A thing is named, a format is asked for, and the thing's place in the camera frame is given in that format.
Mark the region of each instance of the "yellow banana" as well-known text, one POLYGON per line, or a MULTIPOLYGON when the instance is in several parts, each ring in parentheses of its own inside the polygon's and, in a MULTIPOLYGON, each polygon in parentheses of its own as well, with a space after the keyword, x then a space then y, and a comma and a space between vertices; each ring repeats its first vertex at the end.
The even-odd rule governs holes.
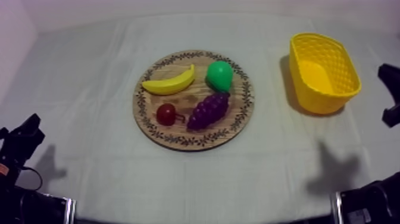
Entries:
POLYGON ((195 66, 190 65, 190 69, 171 79, 150 80, 142 82, 143 88, 152 94, 170 95, 180 92, 188 87, 195 79, 195 66))

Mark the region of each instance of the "decorative floral border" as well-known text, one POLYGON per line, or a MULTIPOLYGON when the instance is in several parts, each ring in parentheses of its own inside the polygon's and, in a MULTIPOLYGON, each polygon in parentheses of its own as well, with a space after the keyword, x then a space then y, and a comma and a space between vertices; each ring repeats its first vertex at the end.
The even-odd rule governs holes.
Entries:
POLYGON ((162 60, 159 63, 154 64, 150 69, 148 69, 145 72, 145 75, 143 77, 143 81, 150 80, 150 77, 153 75, 153 72, 155 70, 158 70, 164 66, 173 64, 176 60, 182 60, 184 58, 195 58, 195 57, 201 57, 205 56, 208 58, 211 58, 216 61, 225 61, 230 64, 232 67, 233 71, 240 76, 240 78, 243 80, 242 82, 242 89, 243 89, 243 94, 242 94, 242 100, 244 101, 244 106, 240 108, 240 113, 236 115, 235 121, 230 125, 229 130, 224 128, 220 129, 214 133, 208 133, 203 135, 200 138, 196 137, 185 137, 185 136, 174 136, 172 134, 165 135, 163 132, 159 131, 157 129, 157 125, 151 123, 151 119, 147 117, 147 109, 146 109, 146 97, 144 96, 144 88, 141 87, 140 91, 136 94, 137 98, 137 106, 139 107, 139 116, 141 119, 141 122, 146 126, 148 132, 151 134, 151 136, 154 136, 157 139, 163 139, 165 142, 168 143, 175 143, 175 144, 180 144, 184 146, 189 146, 189 145, 198 145, 198 146, 205 146, 206 144, 209 144, 210 142, 214 142, 218 140, 221 137, 226 137, 230 132, 236 132, 244 119, 249 116, 249 107, 252 104, 252 93, 250 91, 251 85, 248 81, 249 77, 245 72, 243 72, 242 68, 237 65, 235 62, 233 62, 231 59, 227 57, 223 57, 221 55, 208 52, 208 51, 194 51, 194 52, 184 52, 181 54, 176 54, 172 55, 164 60, 162 60))

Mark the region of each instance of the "plastic basket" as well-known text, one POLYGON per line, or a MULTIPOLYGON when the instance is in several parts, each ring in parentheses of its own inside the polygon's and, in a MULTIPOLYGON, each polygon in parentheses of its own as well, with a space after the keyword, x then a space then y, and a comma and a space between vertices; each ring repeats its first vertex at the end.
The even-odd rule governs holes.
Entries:
POLYGON ((338 111, 361 90, 345 47, 332 38, 317 33, 293 36, 289 60, 299 104, 312 113, 338 111))

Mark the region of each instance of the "toy cherry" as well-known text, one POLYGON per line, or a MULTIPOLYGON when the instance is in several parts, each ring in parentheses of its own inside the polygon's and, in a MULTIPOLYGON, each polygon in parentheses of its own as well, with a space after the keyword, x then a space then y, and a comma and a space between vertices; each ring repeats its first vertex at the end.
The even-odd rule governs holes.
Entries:
POLYGON ((157 109, 157 122, 161 125, 171 126, 175 124, 176 117, 182 119, 182 123, 185 122, 185 117, 181 114, 177 114, 174 105, 163 104, 157 109))

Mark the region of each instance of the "round wooden tray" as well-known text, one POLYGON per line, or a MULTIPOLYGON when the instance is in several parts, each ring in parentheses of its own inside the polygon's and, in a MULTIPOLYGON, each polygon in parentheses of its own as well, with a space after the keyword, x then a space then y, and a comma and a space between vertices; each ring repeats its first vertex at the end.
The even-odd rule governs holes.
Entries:
POLYGON ((209 150, 231 140, 247 124, 253 109, 254 90, 247 74, 229 58, 209 51, 181 51, 160 59, 142 75, 133 95, 133 115, 140 129, 156 143, 179 151, 209 150), (197 103, 214 92, 205 83, 205 76, 208 66, 215 61, 226 61, 234 71, 226 116, 199 131, 187 130, 180 120, 172 126, 159 125, 155 113, 160 105, 173 104, 187 120, 197 103), (145 80, 169 79, 189 69, 191 64, 195 65, 196 78, 184 91, 159 96, 142 87, 145 80))

